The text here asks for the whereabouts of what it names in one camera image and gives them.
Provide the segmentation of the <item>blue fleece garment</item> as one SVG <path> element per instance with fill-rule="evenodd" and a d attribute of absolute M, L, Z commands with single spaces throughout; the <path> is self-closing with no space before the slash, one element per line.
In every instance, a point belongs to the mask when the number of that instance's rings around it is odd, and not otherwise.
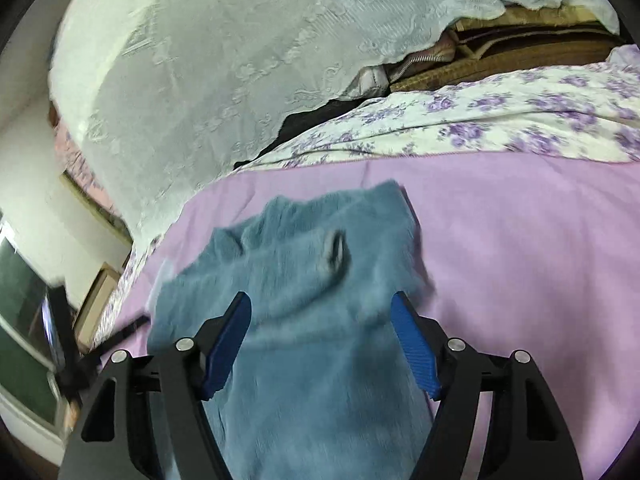
<path fill-rule="evenodd" d="M 405 479 L 431 416 L 390 322 L 424 289 L 416 222 L 384 182 L 308 202 L 277 197 L 216 229 L 163 284 L 150 351 L 192 336 L 238 292 L 250 327 L 206 415 L 237 479 Z"/>

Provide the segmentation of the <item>purple floral bedsheet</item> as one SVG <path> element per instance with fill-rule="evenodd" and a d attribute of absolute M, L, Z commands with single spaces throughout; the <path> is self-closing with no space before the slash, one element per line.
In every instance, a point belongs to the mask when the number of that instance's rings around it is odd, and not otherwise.
<path fill-rule="evenodd" d="M 246 164 L 283 169 L 378 157 L 513 152 L 595 162 L 639 158 L 639 48 L 364 102 Z"/>

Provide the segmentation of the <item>brown folded blanket stack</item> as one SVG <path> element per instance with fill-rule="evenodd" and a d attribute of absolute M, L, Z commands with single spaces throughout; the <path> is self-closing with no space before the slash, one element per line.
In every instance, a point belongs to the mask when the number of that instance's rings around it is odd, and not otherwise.
<path fill-rule="evenodd" d="M 622 43 L 620 34 L 608 30 L 583 6 L 539 10 L 509 6 L 493 20 L 460 18 L 431 47 L 409 53 L 397 63 L 360 70 L 344 98 L 435 90 L 538 66 L 601 62 Z"/>

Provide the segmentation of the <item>aluminium sliding window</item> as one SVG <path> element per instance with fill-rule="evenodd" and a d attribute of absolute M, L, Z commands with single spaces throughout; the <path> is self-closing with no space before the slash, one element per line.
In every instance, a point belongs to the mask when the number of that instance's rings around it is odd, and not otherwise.
<path fill-rule="evenodd" d="M 34 422 L 55 430 L 58 395 L 42 320 L 47 284 L 16 248 L 1 222 L 1 392 Z"/>

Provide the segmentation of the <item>pink floral cloth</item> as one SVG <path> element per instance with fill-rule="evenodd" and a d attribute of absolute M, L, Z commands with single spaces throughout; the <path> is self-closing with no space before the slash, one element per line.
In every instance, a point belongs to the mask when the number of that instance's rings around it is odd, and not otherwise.
<path fill-rule="evenodd" d="M 72 139 L 67 126 L 62 121 L 52 102 L 49 103 L 48 119 L 53 128 L 54 154 L 60 163 L 63 174 L 72 180 L 81 192 L 107 214 L 118 218 L 117 211 L 111 197 L 105 188 L 100 185 L 94 171 L 90 168 L 87 159 L 81 153 L 80 148 Z"/>

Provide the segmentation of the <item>white lace cover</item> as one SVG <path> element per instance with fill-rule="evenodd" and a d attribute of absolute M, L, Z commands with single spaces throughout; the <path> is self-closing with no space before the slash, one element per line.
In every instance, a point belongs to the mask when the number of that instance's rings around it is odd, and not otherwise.
<path fill-rule="evenodd" d="M 51 98 L 134 239 L 257 156 L 288 115 L 348 96 L 368 67 L 428 47 L 459 18 L 608 0 L 72 0 Z"/>

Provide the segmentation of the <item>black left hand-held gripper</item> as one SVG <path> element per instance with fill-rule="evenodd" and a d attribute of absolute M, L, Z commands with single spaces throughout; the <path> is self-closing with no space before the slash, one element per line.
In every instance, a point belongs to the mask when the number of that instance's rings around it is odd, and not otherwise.
<path fill-rule="evenodd" d="M 41 313 L 54 366 L 55 385 L 65 400 L 77 402 L 81 402 L 82 395 L 98 376 L 102 356 L 151 322 L 146 314 L 139 315 L 96 348 L 82 353 L 73 330 L 72 312 L 64 285 L 46 287 Z"/>

